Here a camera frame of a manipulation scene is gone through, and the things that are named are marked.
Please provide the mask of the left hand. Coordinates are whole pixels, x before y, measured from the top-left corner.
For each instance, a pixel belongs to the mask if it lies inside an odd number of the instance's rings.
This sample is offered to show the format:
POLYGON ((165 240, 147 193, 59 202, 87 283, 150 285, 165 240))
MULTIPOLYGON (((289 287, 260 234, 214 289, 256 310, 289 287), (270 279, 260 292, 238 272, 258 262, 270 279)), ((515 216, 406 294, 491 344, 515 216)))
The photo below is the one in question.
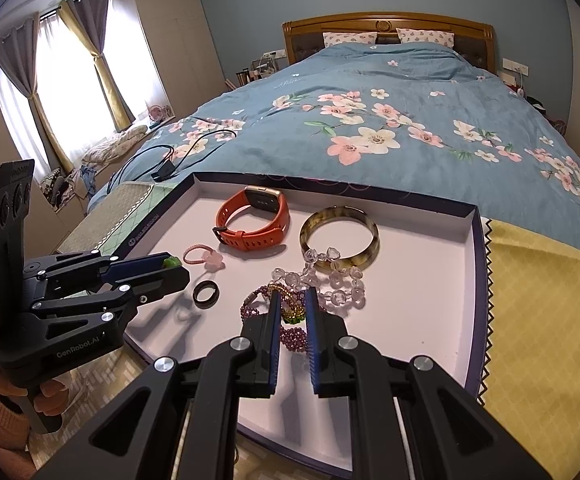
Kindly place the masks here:
MULTIPOLYGON (((13 385, 0 368, 0 395, 17 399, 26 398, 28 392, 13 385)), ((47 416, 61 415, 68 407, 69 395, 69 387, 63 382, 55 379, 43 382, 40 385, 40 393, 33 399, 35 411, 47 416)))

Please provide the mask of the pink sleeved left forearm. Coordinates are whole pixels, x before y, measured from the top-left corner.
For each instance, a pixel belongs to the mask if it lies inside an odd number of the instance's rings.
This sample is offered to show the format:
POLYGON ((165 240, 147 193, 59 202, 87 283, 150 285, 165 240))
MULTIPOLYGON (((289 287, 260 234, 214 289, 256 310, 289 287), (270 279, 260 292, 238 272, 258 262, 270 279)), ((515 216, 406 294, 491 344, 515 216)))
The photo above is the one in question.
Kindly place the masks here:
POLYGON ((0 472, 7 479, 31 479, 36 471, 28 446, 30 423, 0 398, 0 472))

